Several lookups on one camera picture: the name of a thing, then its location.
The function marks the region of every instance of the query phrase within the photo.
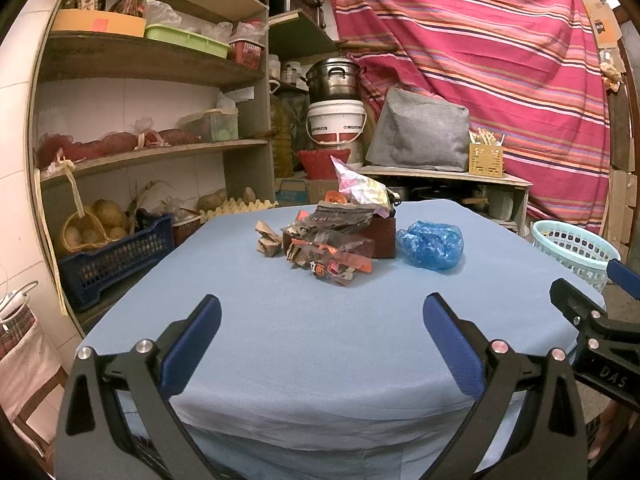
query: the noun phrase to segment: blue tablecloth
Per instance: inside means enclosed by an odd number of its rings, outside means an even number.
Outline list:
[[[604,304],[522,238],[445,200],[402,204],[398,228],[416,220],[458,225],[465,254],[456,268],[438,273],[400,258],[377,260],[372,274],[333,285],[256,251],[255,223],[279,230],[297,210],[209,221],[83,343],[99,353],[128,350],[187,317],[205,294],[219,297],[220,331],[172,405],[210,458],[251,480],[419,478],[471,405],[422,323],[431,292],[489,340],[532,354],[575,345],[576,330],[549,301],[553,280],[568,279]],[[484,464],[499,456],[520,402]]]

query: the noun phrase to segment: yellow egg tray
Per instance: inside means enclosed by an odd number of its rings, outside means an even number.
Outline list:
[[[220,207],[217,207],[215,211],[200,210],[202,219],[204,222],[211,220],[215,216],[233,215],[237,213],[249,213],[250,211],[264,211],[265,209],[273,209],[278,206],[278,202],[271,202],[270,200],[256,200],[255,202],[249,202],[245,204],[244,201],[239,198],[230,198],[225,200]]]

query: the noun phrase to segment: silver bolt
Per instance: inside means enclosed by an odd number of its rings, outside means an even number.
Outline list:
[[[78,352],[78,357],[84,361],[85,359],[91,357],[93,353],[94,351],[90,346],[83,346]]]
[[[504,341],[500,341],[499,339],[491,343],[491,348],[497,354],[506,354],[509,351],[509,345],[507,345],[507,343],[505,343]]]
[[[136,352],[139,354],[146,354],[151,352],[151,349],[154,347],[154,342],[149,341],[149,339],[142,339],[136,343]]]
[[[551,351],[551,357],[553,359],[555,359],[556,361],[564,361],[564,359],[566,358],[566,354],[564,353],[564,351],[560,348],[554,348]]]

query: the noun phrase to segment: gray fabric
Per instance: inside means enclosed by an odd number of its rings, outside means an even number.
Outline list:
[[[419,478],[471,406],[422,323],[431,292],[488,339],[532,354],[575,346],[577,331],[550,304],[553,280],[565,278],[604,304],[553,258],[446,200],[403,203],[397,224],[458,225],[465,254],[457,267],[438,273],[400,258],[377,260],[372,274],[332,285],[255,250],[258,220],[277,230],[298,210],[213,218],[82,343],[101,354],[127,351],[186,318],[205,294],[219,297],[220,330],[171,402],[197,428],[204,453],[250,480]],[[499,457],[520,403],[485,465]]]
[[[465,107],[392,88],[366,158],[379,166],[466,171],[468,132]]]

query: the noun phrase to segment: blue plastic bag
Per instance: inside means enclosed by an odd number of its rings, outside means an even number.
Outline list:
[[[406,231],[398,230],[396,242],[408,264],[429,270],[455,267],[465,250],[465,241],[458,226],[420,220]]]

